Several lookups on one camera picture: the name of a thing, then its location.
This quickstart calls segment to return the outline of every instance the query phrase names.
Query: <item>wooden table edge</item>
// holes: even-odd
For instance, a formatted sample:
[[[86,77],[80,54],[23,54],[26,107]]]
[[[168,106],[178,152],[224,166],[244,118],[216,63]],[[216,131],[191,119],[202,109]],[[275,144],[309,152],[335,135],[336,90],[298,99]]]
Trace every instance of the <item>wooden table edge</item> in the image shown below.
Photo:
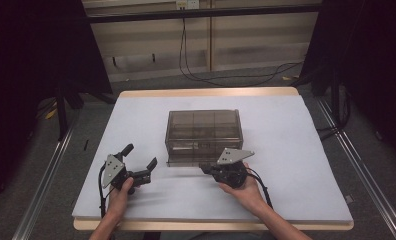
[[[298,96],[294,87],[202,88],[124,91],[119,97]]]
[[[94,230],[100,220],[99,219],[79,219],[74,218],[74,228],[81,231]],[[347,231],[354,227],[354,221],[334,221],[334,222],[294,222],[292,223],[300,230],[326,230],[326,231]],[[199,222],[199,221],[133,221],[125,220],[119,224],[118,230],[124,231],[237,231],[237,232],[253,232],[267,231],[267,227],[263,223],[249,222]]]

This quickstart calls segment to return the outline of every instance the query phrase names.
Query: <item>cabinet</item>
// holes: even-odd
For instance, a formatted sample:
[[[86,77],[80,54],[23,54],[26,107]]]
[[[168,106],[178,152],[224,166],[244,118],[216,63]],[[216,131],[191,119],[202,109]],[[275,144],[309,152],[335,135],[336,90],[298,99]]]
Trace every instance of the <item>cabinet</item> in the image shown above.
[[[241,8],[320,3],[320,0],[239,1],[201,0],[200,9]],[[87,15],[126,14],[176,9],[176,1],[83,0]],[[186,19],[187,51],[191,69],[199,72],[276,66],[302,61],[311,39],[316,12]],[[141,78],[179,74],[182,19],[92,24],[110,75]],[[157,59],[151,64],[152,54]],[[108,58],[116,57],[119,68]],[[158,63],[164,59],[165,64]]]

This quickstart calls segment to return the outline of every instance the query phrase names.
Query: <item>white tabletop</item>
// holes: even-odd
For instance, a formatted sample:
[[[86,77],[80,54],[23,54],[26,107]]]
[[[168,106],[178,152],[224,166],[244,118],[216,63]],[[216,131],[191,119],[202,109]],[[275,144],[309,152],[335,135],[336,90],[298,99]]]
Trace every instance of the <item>white tabletop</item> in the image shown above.
[[[258,223],[199,168],[167,167],[165,134],[172,110],[238,109],[246,160],[269,189],[276,212],[297,224],[352,228],[353,219],[301,96],[120,97],[73,211],[77,220],[99,219],[97,178],[108,154],[133,143],[128,170],[158,165],[152,182],[129,198],[126,221]]]

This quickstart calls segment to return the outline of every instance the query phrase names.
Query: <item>metal frame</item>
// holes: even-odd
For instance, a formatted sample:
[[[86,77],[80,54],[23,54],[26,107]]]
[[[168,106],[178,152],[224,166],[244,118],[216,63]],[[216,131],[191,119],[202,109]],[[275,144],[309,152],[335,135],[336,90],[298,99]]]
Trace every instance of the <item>metal frame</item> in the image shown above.
[[[81,18],[45,19],[45,20],[40,20],[39,23],[73,24],[73,23],[133,22],[133,21],[182,19],[182,18],[305,13],[305,12],[319,12],[321,9],[322,9],[321,3],[302,4],[302,5],[280,5],[280,6],[267,6],[267,7],[208,8],[208,9],[193,9],[193,10],[185,10],[185,11],[174,10],[174,11],[158,11],[158,12],[144,12],[144,13],[89,15],[87,17],[81,17]]]
[[[335,120],[331,115],[332,110],[328,103],[321,99],[318,99],[318,103],[329,125],[334,127]],[[396,211],[394,207],[379,188],[378,184],[376,183],[369,169],[364,164],[363,159],[354,148],[354,145],[351,143],[351,140],[348,138],[347,134],[343,130],[340,130],[336,134],[336,137],[338,138],[339,143],[344,149],[348,159],[350,160],[350,163],[353,165],[354,170],[362,181],[374,204],[378,208],[381,216],[385,220],[385,223],[396,239]]]
[[[80,116],[80,110],[75,111],[73,116],[73,121],[71,122],[70,127],[68,128],[64,138],[58,142],[54,154],[52,155],[51,161],[49,162],[49,165],[36,190],[36,193],[33,196],[29,204],[29,207],[24,213],[23,218],[21,219],[21,222],[14,233],[14,236],[12,238],[13,240],[29,239],[33,227],[36,223],[36,220],[39,216],[39,213],[42,209],[43,203],[45,202],[46,194],[48,193],[48,190],[51,187],[51,183],[54,179],[54,175],[57,172],[61,159],[64,156],[64,152],[70,142],[70,138],[73,133],[73,127],[76,125],[79,116]]]

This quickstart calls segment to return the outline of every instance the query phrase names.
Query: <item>cable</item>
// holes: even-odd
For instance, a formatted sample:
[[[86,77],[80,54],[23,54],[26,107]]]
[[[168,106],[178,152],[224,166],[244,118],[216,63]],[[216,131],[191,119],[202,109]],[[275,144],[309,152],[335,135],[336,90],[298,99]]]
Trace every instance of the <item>cable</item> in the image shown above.
[[[261,178],[255,176],[251,173],[248,173],[247,175],[256,179],[258,181],[258,183],[260,183],[261,188],[263,189],[263,192],[264,192],[264,196],[266,197],[267,205],[269,205],[271,208],[273,208],[272,202],[270,201],[269,192],[267,191],[267,187],[264,185],[263,180],[261,180]]]
[[[111,190],[107,193],[107,195],[105,196],[105,199],[107,199],[107,197],[110,195],[110,193],[114,190],[115,187],[111,188]]]
[[[188,57],[187,57],[187,40],[186,40],[186,24],[185,24],[185,19],[183,19],[183,32],[182,32],[182,40],[181,40],[181,44],[180,44],[180,51],[179,51],[179,70],[180,72],[189,80],[191,81],[198,81],[198,82],[206,82],[215,86],[220,86],[220,87],[252,87],[252,86],[257,86],[257,85],[261,85],[263,83],[266,83],[268,81],[270,81],[271,79],[273,79],[277,74],[285,72],[299,64],[302,64],[303,62],[298,62],[298,63],[285,63],[282,64],[280,66],[278,66],[275,70],[274,73],[270,73],[270,74],[262,74],[262,75],[251,75],[251,76],[245,76],[245,75],[237,75],[237,76],[220,76],[220,77],[211,77],[211,78],[201,78],[198,77],[196,75],[194,75],[191,70],[189,69],[189,64],[188,64]],[[190,76],[188,76],[182,69],[182,52],[183,52],[183,44],[185,44],[185,51],[184,51],[184,56],[185,56],[185,64],[186,64],[186,69],[188,70],[188,73]],[[291,65],[291,67],[288,67],[286,69],[283,69],[281,71],[279,71],[279,69],[283,66],[286,65]],[[236,85],[236,86],[228,86],[228,85],[224,85],[224,84],[219,84],[219,83],[214,83],[214,82],[210,82],[212,80],[216,80],[216,79],[226,79],[226,78],[257,78],[257,77],[269,77],[269,79],[266,79],[264,81],[258,82],[258,83],[254,83],[254,84],[247,84],[247,85]]]
[[[104,165],[102,165],[101,169],[99,170],[99,174],[98,174],[98,189],[99,189],[99,196],[100,196],[100,200],[101,200],[101,206],[99,206],[99,208],[101,209],[101,218],[103,218],[105,216],[105,213],[106,213],[105,202],[107,200],[107,197],[104,198],[104,194],[102,193],[102,184],[101,184],[102,172],[104,170],[105,170],[105,163],[104,163]]]
[[[347,125],[348,120],[350,119],[351,116],[351,99],[350,99],[350,94],[348,92],[345,92],[345,101],[343,105],[343,114],[342,114],[342,120],[341,122],[333,127],[328,127],[328,128],[322,128],[322,129],[317,129],[318,131],[327,131],[330,130],[331,132],[325,134],[324,136],[320,137],[320,140],[323,141],[335,134],[337,134],[339,131],[344,129],[344,127]]]
[[[255,175],[257,175],[257,177],[261,178],[260,175],[258,175],[258,173],[256,171],[254,171],[253,169],[251,169],[251,168],[245,168],[245,169],[250,170],[251,172],[255,173]]]

